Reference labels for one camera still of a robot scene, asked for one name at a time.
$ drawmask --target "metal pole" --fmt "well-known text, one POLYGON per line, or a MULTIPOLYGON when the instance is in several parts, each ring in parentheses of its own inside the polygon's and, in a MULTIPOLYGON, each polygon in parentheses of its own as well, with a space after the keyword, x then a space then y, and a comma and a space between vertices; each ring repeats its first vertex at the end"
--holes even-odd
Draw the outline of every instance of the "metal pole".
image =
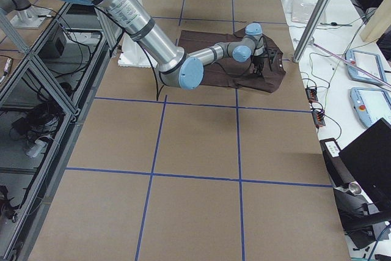
POLYGON ((316 3, 316 6, 313 10, 313 13, 308 21, 307 26, 304 29, 303 35, 299 41, 299 44, 296 48, 296 51, 293 55, 293 61, 299 62, 300 58, 302 57, 305 48, 307 47, 313 33, 315 32, 315 29, 317 25, 319 24, 320 17, 322 13, 324 12, 325 8, 327 7, 330 0, 318 0, 318 3, 316 3))

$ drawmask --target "white plug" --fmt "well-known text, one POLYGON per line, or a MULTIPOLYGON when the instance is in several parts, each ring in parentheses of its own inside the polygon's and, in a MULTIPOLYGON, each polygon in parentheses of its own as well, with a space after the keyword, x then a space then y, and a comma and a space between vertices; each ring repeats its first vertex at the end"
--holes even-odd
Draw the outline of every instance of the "white plug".
POLYGON ((41 153, 42 149, 45 148, 46 145, 48 145, 48 143, 42 141, 41 139, 36 139, 34 146, 26 151, 26 155, 30 158, 35 158, 39 153, 41 153))

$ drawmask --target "white table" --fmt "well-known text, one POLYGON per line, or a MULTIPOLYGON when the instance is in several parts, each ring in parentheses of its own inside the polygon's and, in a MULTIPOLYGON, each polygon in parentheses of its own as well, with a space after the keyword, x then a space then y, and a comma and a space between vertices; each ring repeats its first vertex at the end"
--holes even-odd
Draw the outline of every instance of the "white table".
MULTIPOLYGON (((305 2, 317 2, 317 0, 305 0, 305 2)), ((304 28, 295 28, 304 27, 305 24, 296 23, 291 21, 291 13, 287 10, 285 11, 285 16, 287 18, 287 23, 290 27, 290 34, 292 40, 300 39, 302 33, 304 32, 304 28)), ((326 9, 326 22, 336 22, 339 24, 348 24, 356 19, 360 18, 359 14, 355 10, 350 0, 331 0, 327 9, 326 9)), ((349 27, 340 27, 338 29, 328 29, 323 30, 324 28, 332 28, 330 26, 318 26, 318 29, 314 33, 315 43, 320 46, 328 49, 329 51, 335 54, 342 54, 350 41, 353 38, 353 35, 356 33, 357 29, 360 27, 362 22, 357 20, 352 23, 352 26, 349 27)), ((360 38, 360 35, 356 36, 350 48, 355 48, 357 46, 361 46, 367 44, 367 42, 363 42, 360 38)), ((384 65, 385 70, 391 70, 388 62, 381 54, 380 49, 376 45, 376 42, 367 44, 363 47, 360 47, 359 50, 377 53, 380 54, 382 63, 384 65)), ((316 77, 311 75, 311 67, 310 67, 310 58, 309 54, 315 52, 323 55, 327 55, 324 51, 321 51, 314 46, 309 46, 300 60, 299 66, 302 73, 303 78, 308 78, 306 74, 309 75, 310 79, 313 79, 318 86, 327 86, 324 81, 317 79, 316 77)), ((354 112, 353 106, 349 97, 349 90, 352 87, 367 87, 367 88, 375 88, 376 86, 367 83, 361 83, 357 81, 353 81, 348 76, 347 68, 342 62, 337 66, 338 60, 334 57, 322 57, 317 55, 312 55, 313 60, 313 73, 316 76, 319 76, 326 81, 329 81, 332 75, 335 72, 333 80, 331 82, 331 86, 329 89, 329 93, 327 95, 327 103, 326 103, 326 90, 318 89, 318 99, 323 106, 326 106, 326 114, 336 120, 341 128, 342 135, 338 140, 339 146, 343 149, 350 142, 355 140, 361 133, 363 133, 366 128, 359 121, 356 113, 354 112)), ((336 138, 339 134, 339 127, 330 119, 325 118, 326 126, 319 129, 318 138, 326 139, 326 138, 336 138)), ((362 257, 364 250, 360 252, 353 251, 354 244, 350 240, 350 238, 346 238, 348 242, 349 251, 352 257, 362 257)), ((377 254, 385 254, 391 255, 391 240, 381 241, 378 244, 378 247, 375 251, 377 254)))

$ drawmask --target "black monitor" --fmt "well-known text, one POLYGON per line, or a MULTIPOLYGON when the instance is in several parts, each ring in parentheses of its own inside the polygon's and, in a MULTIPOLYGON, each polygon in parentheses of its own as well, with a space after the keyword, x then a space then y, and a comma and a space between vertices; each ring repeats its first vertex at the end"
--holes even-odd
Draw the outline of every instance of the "black monitor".
POLYGON ((379 211, 391 210, 391 125, 378 120, 340 157, 379 211))

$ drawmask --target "dark brown fabric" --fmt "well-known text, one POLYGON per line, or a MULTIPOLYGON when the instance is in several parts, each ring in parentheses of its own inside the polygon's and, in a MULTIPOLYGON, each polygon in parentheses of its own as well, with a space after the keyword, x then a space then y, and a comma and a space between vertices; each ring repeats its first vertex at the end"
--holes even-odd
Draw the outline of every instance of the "dark brown fabric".
MULTIPOLYGON (((178 46, 183 47, 187 53, 191 53, 219 42, 240 41, 244 35, 244 29, 233 35, 182 31, 178 46)), ((201 84, 231 88, 248 87, 269 93, 276 91, 285 76, 285 70, 282 66, 282 52, 273 40, 265 37, 269 49, 276 50, 277 56, 271 66, 269 66, 268 59, 265 59, 261 76, 254 73, 254 65, 251 64, 251 61, 240 63, 233 58, 225 58, 218 61, 221 66, 211 64, 204 67, 205 72, 201 84)))

